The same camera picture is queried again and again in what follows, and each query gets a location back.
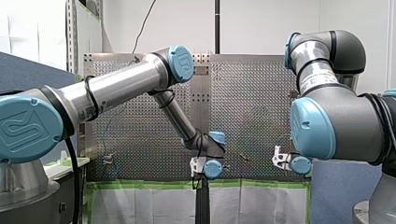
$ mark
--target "green tape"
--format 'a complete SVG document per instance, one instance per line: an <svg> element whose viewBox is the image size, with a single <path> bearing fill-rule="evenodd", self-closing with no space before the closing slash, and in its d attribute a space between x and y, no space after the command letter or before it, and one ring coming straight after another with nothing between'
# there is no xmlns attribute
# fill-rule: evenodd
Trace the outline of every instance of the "green tape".
<svg viewBox="0 0 396 224"><path fill-rule="evenodd" d="M311 223L311 184L306 186L306 208L305 208L305 224Z"/></svg>
<svg viewBox="0 0 396 224"><path fill-rule="evenodd" d="M144 181L144 180L115 180L106 182L90 182L92 189L191 189L190 181Z"/></svg>
<svg viewBox="0 0 396 224"><path fill-rule="evenodd" d="M282 188L282 189L306 189L310 182L279 182L264 180L242 180L242 186L265 187L265 188Z"/></svg>
<svg viewBox="0 0 396 224"><path fill-rule="evenodd" d="M88 186L87 186L87 195L86 195L86 197L87 197L87 215L88 215L88 224L92 224L93 188L88 188Z"/></svg>
<svg viewBox="0 0 396 224"><path fill-rule="evenodd" d="M210 181L211 188L231 188L231 187L241 187L240 179L218 179Z"/></svg>

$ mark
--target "perforated metal panel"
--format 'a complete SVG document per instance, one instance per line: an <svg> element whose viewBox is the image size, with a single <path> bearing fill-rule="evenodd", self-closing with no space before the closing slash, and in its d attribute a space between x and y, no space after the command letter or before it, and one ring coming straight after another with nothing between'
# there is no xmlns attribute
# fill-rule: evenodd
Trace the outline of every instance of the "perforated metal panel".
<svg viewBox="0 0 396 224"><path fill-rule="evenodd" d="M86 55L86 75L101 76L134 63L130 54ZM172 88L187 116L190 115L190 84ZM87 125L87 155L93 158L90 180L109 178L172 180L190 176L190 152L183 148L153 97L136 97ZM114 155L104 164L105 155Z"/></svg>
<svg viewBox="0 0 396 224"><path fill-rule="evenodd" d="M101 76L133 63L134 57L92 54L84 60L86 76ZM228 168L222 178L301 179L271 162L276 144L282 151L291 148L285 134L290 132L289 95L295 88L295 77L284 69L283 57L210 55L205 66L209 66L209 76L196 75L189 84L177 85L174 90L188 116L191 109L198 111L198 99L200 105L204 98L209 102L200 106L200 111L207 108L210 118L204 116L206 113L194 113L191 118L196 127L200 127L197 122L210 119L209 130L226 133L224 164ZM146 94L88 124L86 136L86 154L92 158L90 180L190 178L190 152L181 146L168 119ZM104 165L103 156L109 154L114 154L114 162Z"/></svg>
<svg viewBox="0 0 396 224"><path fill-rule="evenodd" d="M290 151L290 91L295 76L283 56L211 55L210 130L227 136L224 177L288 179L272 164L274 149Z"/></svg>

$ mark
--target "metal frame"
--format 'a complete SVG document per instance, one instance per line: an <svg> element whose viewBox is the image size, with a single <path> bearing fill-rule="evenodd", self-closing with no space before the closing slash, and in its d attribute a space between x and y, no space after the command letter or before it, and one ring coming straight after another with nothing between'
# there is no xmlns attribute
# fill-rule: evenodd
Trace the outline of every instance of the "metal frame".
<svg viewBox="0 0 396 224"><path fill-rule="evenodd" d="M191 122L199 130L209 132L210 115L210 55L192 55L195 69L191 81Z"/></svg>
<svg viewBox="0 0 396 224"><path fill-rule="evenodd" d="M78 32L76 0L66 1L67 71L78 72Z"/></svg>

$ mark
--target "small object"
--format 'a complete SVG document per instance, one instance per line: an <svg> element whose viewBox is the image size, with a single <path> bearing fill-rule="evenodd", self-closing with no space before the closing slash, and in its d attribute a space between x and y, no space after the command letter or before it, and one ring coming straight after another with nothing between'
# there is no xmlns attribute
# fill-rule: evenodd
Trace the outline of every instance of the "small object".
<svg viewBox="0 0 396 224"><path fill-rule="evenodd" d="M66 211L66 203L59 204L59 213Z"/></svg>
<svg viewBox="0 0 396 224"><path fill-rule="evenodd" d="M272 158L273 165L282 170L289 170L291 156L287 153L280 153L280 146L275 146L274 157Z"/></svg>
<svg viewBox="0 0 396 224"><path fill-rule="evenodd" d="M297 175L307 175L311 172L312 163L307 157L298 156L291 160L290 169Z"/></svg>
<svg viewBox="0 0 396 224"><path fill-rule="evenodd" d="M59 162L63 162L67 160L67 152L65 150L61 151L61 158L59 160Z"/></svg>
<svg viewBox="0 0 396 224"><path fill-rule="evenodd" d="M244 154L239 154L239 156L244 160L244 161L250 161L250 159L246 156L244 156Z"/></svg>
<svg viewBox="0 0 396 224"><path fill-rule="evenodd" d="M191 177L195 177L196 174L201 174L204 170L206 157L193 157L190 160Z"/></svg>
<svg viewBox="0 0 396 224"><path fill-rule="evenodd" d="M114 155L108 154L103 157L103 164L112 164L114 161Z"/></svg>
<svg viewBox="0 0 396 224"><path fill-rule="evenodd" d="M217 160L210 160L205 163L204 174L209 180L217 179L222 173L222 165Z"/></svg>

